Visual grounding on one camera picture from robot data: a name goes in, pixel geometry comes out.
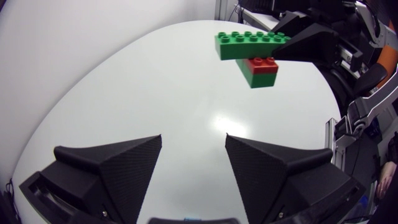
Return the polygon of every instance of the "white tabletop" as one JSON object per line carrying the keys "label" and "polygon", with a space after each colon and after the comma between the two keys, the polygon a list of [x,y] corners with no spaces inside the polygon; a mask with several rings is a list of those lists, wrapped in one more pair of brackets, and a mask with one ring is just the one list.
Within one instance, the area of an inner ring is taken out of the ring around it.
{"label": "white tabletop", "polygon": [[325,144],[340,118],[312,63],[277,61],[275,86],[250,89],[234,60],[220,61],[218,32],[258,29],[223,21],[184,22],[133,42],[77,83],[30,139],[16,167],[24,223],[42,223],[18,186],[55,160],[55,146],[88,147],[162,134],[162,149],[138,223],[151,217],[247,223],[224,148],[226,133],[302,149]]}

